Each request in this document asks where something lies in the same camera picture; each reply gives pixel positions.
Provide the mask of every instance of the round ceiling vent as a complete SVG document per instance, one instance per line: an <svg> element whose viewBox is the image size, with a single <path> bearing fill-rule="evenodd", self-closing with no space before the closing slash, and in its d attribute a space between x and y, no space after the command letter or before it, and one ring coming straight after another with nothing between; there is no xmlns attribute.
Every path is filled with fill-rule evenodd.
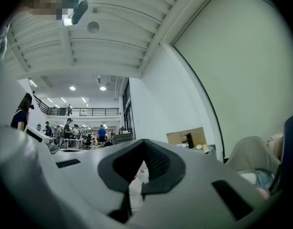
<svg viewBox="0 0 293 229"><path fill-rule="evenodd" d="M87 30L90 33L96 33L99 30L99 28L100 28L99 24L95 21L90 22L87 26Z"/></svg>

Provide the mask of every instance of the ceiling light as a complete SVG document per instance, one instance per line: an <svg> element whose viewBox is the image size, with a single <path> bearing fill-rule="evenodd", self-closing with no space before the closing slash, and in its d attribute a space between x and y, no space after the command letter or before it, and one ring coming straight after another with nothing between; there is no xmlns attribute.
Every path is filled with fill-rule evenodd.
<svg viewBox="0 0 293 229"><path fill-rule="evenodd" d="M71 21L71 18L70 19L69 18L64 18L63 22L64 22L64 26L71 26L71 25L73 25L72 24L72 21Z"/></svg>
<svg viewBox="0 0 293 229"><path fill-rule="evenodd" d="M34 83L32 80L30 80L30 82L31 82L35 87L37 87L37 85L35 85L35 83Z"/></svg>

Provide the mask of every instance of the black metal railing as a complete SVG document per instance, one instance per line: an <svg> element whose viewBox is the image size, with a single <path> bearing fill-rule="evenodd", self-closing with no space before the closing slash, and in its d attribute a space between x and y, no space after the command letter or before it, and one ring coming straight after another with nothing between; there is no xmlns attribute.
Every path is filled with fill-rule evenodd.
<svg viewBox="0 0 293 229"><path fill-rule="evenodd" d="M48 113L49 113L49 109L50 109L49 106L46 105L46 104L44 104L43 101L40 100L39 98L37 98L35 95L34 95L34 98L35 98L35 101L36 101L37 105L38 105L39 108L41 109L41 111L42 111L44 114L48 115Z"/></svg>
<svg viewBox="0 0 293 229"><path fill-rule="evenodd" d="M48 115L113 116L119 115L119 108L72 108L70 113L68 113L68 108L49 108Z"/></svg>

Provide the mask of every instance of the blue cloth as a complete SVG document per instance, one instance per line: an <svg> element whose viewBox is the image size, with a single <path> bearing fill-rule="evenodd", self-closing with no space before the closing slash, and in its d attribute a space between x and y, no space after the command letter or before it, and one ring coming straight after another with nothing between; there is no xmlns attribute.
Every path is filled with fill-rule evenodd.
<svg viewBox="0 0 293 229"><path fill-rule="evenodd" d="M17 129L19 122L24 123L23 129L25 129L28 124L28 121L27 121L26 113L23 110L20 110L16 115L14 115L12 123L11 123L11 127Z"/></svg>
<svg viewBox="0 0 293 229"><path fill-rule="evenodd" d="M100 136L105 136L106 131L105 131L103 128L101 128L101 129L98 131L98 134L99 134L99 137L100 137Z"/></svg>

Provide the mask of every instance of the cardboard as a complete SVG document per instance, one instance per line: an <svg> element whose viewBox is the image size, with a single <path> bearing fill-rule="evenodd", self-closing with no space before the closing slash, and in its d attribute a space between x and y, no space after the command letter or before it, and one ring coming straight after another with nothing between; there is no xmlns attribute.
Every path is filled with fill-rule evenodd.
<svg viewBox="0 0 293 229"><path fill-rule="evenodd" d="M172 145L182 144L182 141L185 141L187 139L185 135L189 133L191 133L194 147L196 147L199 144L200 145L207 144L203 127L199 127L199 128L195 128L195 129L191 129L187 131L168 133L167 134L168 143Z"/></svg>

